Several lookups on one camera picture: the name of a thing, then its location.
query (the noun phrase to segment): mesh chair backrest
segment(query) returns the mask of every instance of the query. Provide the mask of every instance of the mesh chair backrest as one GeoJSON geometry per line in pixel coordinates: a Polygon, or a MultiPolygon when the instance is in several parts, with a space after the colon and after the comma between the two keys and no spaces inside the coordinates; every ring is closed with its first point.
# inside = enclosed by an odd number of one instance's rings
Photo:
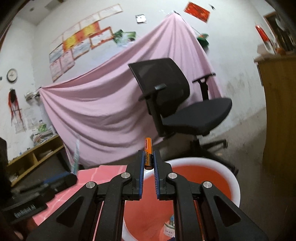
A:
{"type": "Polygon", "coordinates": [[[142,92],[156,85],[166,84],[156,98],[156,105],[162,117],[174,114],[178,106],[189,97],[189,83],[170,58],[153,59],[128,65],[142,92]]]}

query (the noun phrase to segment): office chair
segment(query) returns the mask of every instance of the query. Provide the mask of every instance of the office chair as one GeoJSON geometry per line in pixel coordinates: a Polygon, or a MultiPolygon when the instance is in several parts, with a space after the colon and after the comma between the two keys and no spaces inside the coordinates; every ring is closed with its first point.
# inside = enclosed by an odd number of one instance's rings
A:
{"type": "Polygon", "coordinates": [[[200,84],[203,101],[177,111],[178,106],[189,97],[190,89],[186,77],[172,59],[153,59],[128,66],[143,93],[139,101],[146,101],[158,135],[164,138],[169,138],[175,133],[193,135],[194,140],[190,143],[191,156],[220,162],[236,176],[238,169],[233,164],[208,151],[219,144],[227,148],[225,139],[204,145],[200,145],[197,139],[197,135],[206,136],[217,127],[227,117],[232,107],[229,98],[209,100],[207,80],[216,74],[210,73],[194,80],[193,83],[200,84]]]}

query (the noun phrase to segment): ceiling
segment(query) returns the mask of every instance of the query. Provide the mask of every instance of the ceiling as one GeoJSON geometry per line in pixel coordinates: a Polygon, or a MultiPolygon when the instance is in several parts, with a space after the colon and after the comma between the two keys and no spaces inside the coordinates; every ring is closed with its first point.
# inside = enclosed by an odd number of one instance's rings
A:
{"type": "Polygon", "coordinates": [[[31,0],[18,12],[17,17],[38,25],[60,2],[63,0],[31,0]]]}

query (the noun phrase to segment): wall clock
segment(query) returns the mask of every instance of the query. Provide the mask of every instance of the wall clock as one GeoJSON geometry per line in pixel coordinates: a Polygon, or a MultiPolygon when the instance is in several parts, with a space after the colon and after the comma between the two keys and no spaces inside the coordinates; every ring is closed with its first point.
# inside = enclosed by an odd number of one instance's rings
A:
{"type": "Polygon", "coordinates": [[[7,73],[7,80],[10,83],[13,83],[17,80],[17,70],[16,69],[10,69],[7,73]]]}

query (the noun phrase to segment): pink cloth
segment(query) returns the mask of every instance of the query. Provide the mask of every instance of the pink cloth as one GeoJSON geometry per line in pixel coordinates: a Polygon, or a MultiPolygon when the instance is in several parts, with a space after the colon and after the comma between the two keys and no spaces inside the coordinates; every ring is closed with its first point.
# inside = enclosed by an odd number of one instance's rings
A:
{"type": "MultiPolygon", "coordinates": [[[[192,80],[213,71],[191,27],[179,16],[168,16],[159,26],[101,66],[67,82],[43,87],[47,114],[73,153],[80,135],[80,163],[109,163],[134,154],[144,138],[161,141],[141,90],[128,64],[171,58],[189,81],[190,96],[180,108],[202,101],[200,86],[192,80]]],[[[221,97],[216,78],[208,81],[210,98],[221,97]]]]}
{"type": "Polygon", "coordinates": [[[126,166],[99,166],[97,168],[78,171],[76,185],[58,193],[54,199],[48,202],[48,208],[46,210],[33,216],[35,223],[40,225],[87,182],[93,181],[97,184],[106,183],[125,170],[126,166]]]}

